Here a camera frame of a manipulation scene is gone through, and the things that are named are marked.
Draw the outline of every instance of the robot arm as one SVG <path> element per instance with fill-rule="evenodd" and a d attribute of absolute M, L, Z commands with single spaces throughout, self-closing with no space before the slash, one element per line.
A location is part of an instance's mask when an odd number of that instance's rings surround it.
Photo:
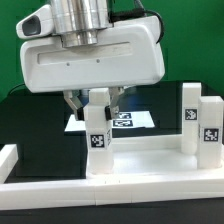
<path fill-rule="evenodd" d="M 36 38 L 21 48 L 26 86 L 63 91 L 78 119 L 82 106 L 72 90 L 109 87 L 113 106 L 106 117 L 113 118 L 119 87 L 154 84 L 164 75 L 163 24 L 146 12 L 108 13 L 107 0 L 51 0 L 17 25 L 20 38 Z"/>

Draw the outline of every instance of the white block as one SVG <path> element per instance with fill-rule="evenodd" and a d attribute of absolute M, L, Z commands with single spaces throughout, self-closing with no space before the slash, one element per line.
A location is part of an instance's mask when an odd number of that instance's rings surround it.
<path fill-rule="evenodd" d="M 199 123 L 207 126 L 223 125 L 223 100 L 221 97 L 200 97 L 199 110 Z"/>
<path fill-rule="evenodd" d="M 201 83 L 184 83 L 182 93 L 182 143 L 181 151 L 194 155 L 198 139 L 198 99 Z"/>
<path fill-rule="evenodd" d="M 85 126 L 88 132 L 106 132 L 111 122 L 106 120 L 105 106 L 88 104 L 84 107 Z"/>
<path fill-rule="evenodd" d="M 119 178 L 106 178 L 95 185 L 96 205 L 131 203 L 131 185 Z"/>
<path fill-rule="evenodd" d="M 18 153 L 16 145 L 6 145 L 0 151 L 0 184 L 3 184 L 8 178 L 17 161 Z"/>
<path fill-rule="evenodd" d="M 95 205 L 87 180 L 0 185 L 0 210 Z"/>
<path fill-rule="evenodd" d="M 200 97 L 198 168 L 219 168 L 222 161 L 223 109 L 221 97 Z"/>
<path fill-rule="evenodd" d="M 183 84 L 183 104 L 198 105 L 198 97 L 201 96 L 201 83 Z"/>
<path fill-rule="evenodd" d="M 108 106 L 110 104 L 110 94 L 108 88 L 92 89 L 89 92 L 89 103 L 95 105 Z"/>
<path fill-rule="evenodd" d="M 87 170 L 92 174 L 112 173 L 114 166 L 113 149 L 110 145 L 107 150 L 89 150 Z"/>

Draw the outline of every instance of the white platform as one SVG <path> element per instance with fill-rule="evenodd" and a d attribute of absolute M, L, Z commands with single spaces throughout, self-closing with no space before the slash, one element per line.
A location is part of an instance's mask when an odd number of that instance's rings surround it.
<path fill-rule="evenodd" d="M 2 184 L 0 210 L 224 197 L 224 168 L 197 170 L 180 145 L 181 135 L 115 139 L 114 174 Z"/>

